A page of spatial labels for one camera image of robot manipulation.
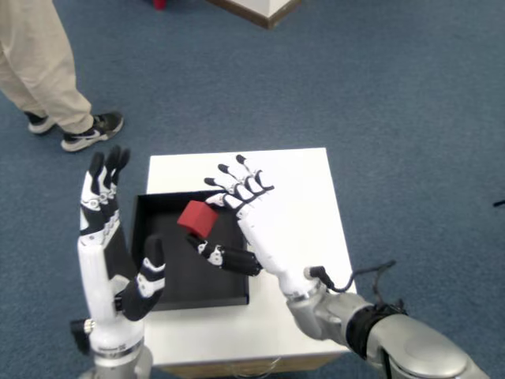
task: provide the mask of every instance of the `black sneaker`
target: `black sneaker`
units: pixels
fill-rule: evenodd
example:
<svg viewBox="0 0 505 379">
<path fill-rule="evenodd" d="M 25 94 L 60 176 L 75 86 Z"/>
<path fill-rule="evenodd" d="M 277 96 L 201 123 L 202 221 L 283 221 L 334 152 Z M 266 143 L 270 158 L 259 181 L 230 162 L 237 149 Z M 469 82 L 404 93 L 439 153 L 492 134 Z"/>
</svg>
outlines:
<svg viewBox="0 0 505 379">
<path fill-rule="evenodd" d="M 26 117 L 28 117 L 28 130 L 34 134 L 47 133 L 50 128 L 56 125 L 56 123 L 48 116 L 39 117 L 36 114 L 30 112 L 25 112 L 24 114 L 26 114 Z"/>
<path fill-rule="evenodd" d="M 83 133 L 63 135 L 62 148 L 66 152 L 78 152 L 98 141 L 112 138 L 123 127 L 124 118 L 119 112 L 93 116 L 93 126 Z"/>
</svg>

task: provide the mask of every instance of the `humanoid robot hand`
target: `humanoid robot hand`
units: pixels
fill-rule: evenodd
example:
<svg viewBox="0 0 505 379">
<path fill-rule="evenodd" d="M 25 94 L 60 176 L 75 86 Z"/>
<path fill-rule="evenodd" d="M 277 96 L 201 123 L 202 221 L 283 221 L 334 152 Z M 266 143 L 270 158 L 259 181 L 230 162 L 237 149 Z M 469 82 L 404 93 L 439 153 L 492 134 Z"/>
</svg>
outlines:
<svg viewBox="0 0 505 379">
<path fill-rule="evenodd" d="M 119 174 L 128 161 L 129 150 L 118 146 L 107 159 L 96 153 L 84 177 L 77 245 L 84 292 L 94 322 L 110 322 L 118 314 L 130 321 L 140 320 L 157 303 L 165 285 L 159 238 L 147 238 L 138 273 L 126 249 L 116 195 Z"/>
<path fill-rule="evenodd" d="M 292 258 L 299 247 L 293 243 L 294 221 L 284 211 L 283 199 L 253 161 L 242 155 L 236 160 L 230 166 L 218 165 L 221 174 L 205 179 L 208 185 L 219 186 L 225 191 L 209 197 L 206 202 L 235 212 L 238 226 L 253 247 L 257 260 L 267 272 L 278 277 L 286 297 L 306 295 L 317 281 L 305 278 L 304 267 Z"/>
<path fill-rule="evenodd" d="M 187 240 L 199 255 L 217 268 L 247 276 L 256 276 L 261 272 L 260 263 L 250 251 L 214 245 L 196 235 L 188 235 Z"/>
</svg>

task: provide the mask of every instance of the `red cube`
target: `red cube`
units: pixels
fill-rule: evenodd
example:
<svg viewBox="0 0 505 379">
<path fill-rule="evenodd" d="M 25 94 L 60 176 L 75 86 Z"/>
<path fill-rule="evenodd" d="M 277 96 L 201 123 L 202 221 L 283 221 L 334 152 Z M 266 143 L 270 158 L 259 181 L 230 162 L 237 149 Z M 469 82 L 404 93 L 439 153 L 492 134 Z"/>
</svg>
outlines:
<svg viewBox="0 0 505 379">
<path fill-rule="evenodd" d="M 191 200 L 177 220 L 177 224 L 202 239 L 211 233 L 218 214 L 202 201 Z"/>
</svg>

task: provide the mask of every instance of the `cable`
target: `cable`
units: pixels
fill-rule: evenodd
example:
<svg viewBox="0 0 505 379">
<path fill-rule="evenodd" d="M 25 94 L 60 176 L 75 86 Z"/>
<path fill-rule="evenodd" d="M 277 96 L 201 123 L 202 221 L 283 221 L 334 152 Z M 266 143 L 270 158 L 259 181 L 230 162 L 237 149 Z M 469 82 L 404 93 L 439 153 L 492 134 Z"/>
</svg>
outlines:
<svg viewBox="0 0 505 379">
<path fill-rule="evenodd" d="M 335 287 L 335 284 L 331 280 L 330 276 L 326 273 L 326 269 L 324 268 L 324 266 L 316 266 L 316 267 L 309 268 L 309 275 L 312 278 L 319 278 L 321 280 L 321 282 L 323 282 L 324 285 L 328 289 L 332 290 L 333 292 L 337 292 L 337 293 L 341 294 L 341 293 L 347 292 L 349 290 L 350 286 L 353 285 L 353 281 L 354 281 L 354 278 L 356 278 L 356 276 L 368 274 L 370 272 L 377 272 L 376 278 L 373 282 L 372 289 L 373 289 L 373 293 L 377 297 L 378 302 L 382 304 L 383 303 L 382 296 L 379 293 L 379 278 L 386 270 L 393 267 L 394 265 L 396 265 L 395 260 L 388 261 L 387 263 L 384 263 L 382 265 L 378 265 L 378 266 L 374 266 L 374 267 L 370 267 L 370 268 L 363 268 L 361 270 L 356 270 L 351 274 L 349 281 L 342 288 Z"/>
</svg>

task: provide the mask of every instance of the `person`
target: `person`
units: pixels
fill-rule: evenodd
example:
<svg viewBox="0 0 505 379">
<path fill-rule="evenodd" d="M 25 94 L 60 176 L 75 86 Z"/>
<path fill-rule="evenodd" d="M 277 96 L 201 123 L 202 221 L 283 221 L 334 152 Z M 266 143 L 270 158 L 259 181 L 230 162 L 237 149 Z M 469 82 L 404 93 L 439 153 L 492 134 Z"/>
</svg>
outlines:
<svg viewBox="0 0 505 379">
<path fill-rule="evenodd" d="M 124 123 L 118 112 L 90 113 L 52 0 L 0 0 L 0 90 L 27 115 L 32 133 L 59 126 L 67 152 L 108 140 Z"/>
</svg>

